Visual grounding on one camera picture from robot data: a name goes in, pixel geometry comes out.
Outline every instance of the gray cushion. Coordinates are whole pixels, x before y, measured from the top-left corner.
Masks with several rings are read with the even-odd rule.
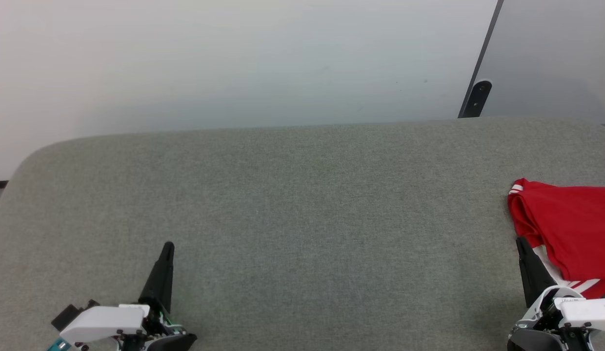
[[[195,350],[503,350],[525,311],[506,207],[521,177],[605,186],[605,128],[473,118],[46,147],[0,200],[0,349],[45,349],[68,304],[135,301],[171,240],[172,314]]]

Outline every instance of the red cloth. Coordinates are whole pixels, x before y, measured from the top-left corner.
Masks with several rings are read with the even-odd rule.
[[[532,247],[545,245],[562,278],[600,279],[592,289],[605,293],[605,187],[555,187],[522,178],[508,194],[508,208],[517,235]]]

